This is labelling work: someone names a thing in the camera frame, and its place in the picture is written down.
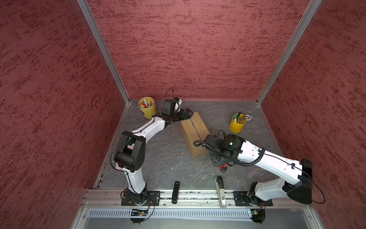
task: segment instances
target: red side wall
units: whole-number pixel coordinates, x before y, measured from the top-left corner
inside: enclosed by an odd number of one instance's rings
[[[326,228],[366,228],[365,12],[323,0],[262,103],[284,155],[313,162]]]
[[[70,228],[124,102],[75,0],[0,4],[0,228]]]
[[[257,99],[309,0],[89,0],[128,95]]]

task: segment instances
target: pen holder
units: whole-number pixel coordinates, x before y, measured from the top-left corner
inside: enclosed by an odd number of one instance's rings
[[[235,122],[234,115],[233,115],[232,118],[231,118],[231,122],[230,122],[230,125],[229,125],[229,129],[232,132],[234,132],[234,133],[239,133],[243,129],[244,124],[245,124],[245,122],[244,123],[237,123],[237,122]]]
[[[144,97],[142,99],[140,99],[140,101],[138,102],[138,107],[140,108],[142,115],[144,116],[144,118],[147,119],[151,119],[153,117],[153,115],[156,115],[156,107],[155,107],[155,101],[154,104],[151,105],[151,107],[140,107],[140,104],[144,102],[144,99],[146,99],[146,101],[150,104],[152,101],[154,101],[153,98],[151,97]]]

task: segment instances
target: red back wall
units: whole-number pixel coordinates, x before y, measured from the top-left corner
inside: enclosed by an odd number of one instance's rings
[[[75,0],[0,3],[0,228],[70,228],[124,102]]]
[[[365,11],[323,0],[262,103],[283,154],[313,162],[326,228],[366,228]]]
[[[132,99],[256,100],[309,0],[89,0]]]

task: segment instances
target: cardboard box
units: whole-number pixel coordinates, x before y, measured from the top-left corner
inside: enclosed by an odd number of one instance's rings
[[[197,112],[193,113],[190,119],[180,121],[179,128],[180,134],[182,135],[192,158],[196,158],[209,152],[209,150],[202,146],[193,146],[193,142],[197,140],[203,141],[207,135],[210,134]]]

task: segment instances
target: black mounting plate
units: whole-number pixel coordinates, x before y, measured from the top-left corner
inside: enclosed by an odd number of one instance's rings
[[[147,197],[150,198],[151,200],[154,201],[155,206],[159,205],[159,201],[160,201],[160,191],[147,191]],[[121,201],[121,206],[147,206],[147,201],[145,201],[145,203],[143,203],[142,205],[137,205],[130,196],[130,192],[124,192],[123,193],[123,197],[122,197],[122,201]]]
[[[245,207],[250,207],[253,206],[251,205],[246,198],[241,198],[242,197],[246,197],[247,196],[248,191],[233,191],[234,194],[234,200],[235,200],[235,205],[236,206],[245,206]],[[263,206],[273,206],[272,200],[267,200],[263,203]]]

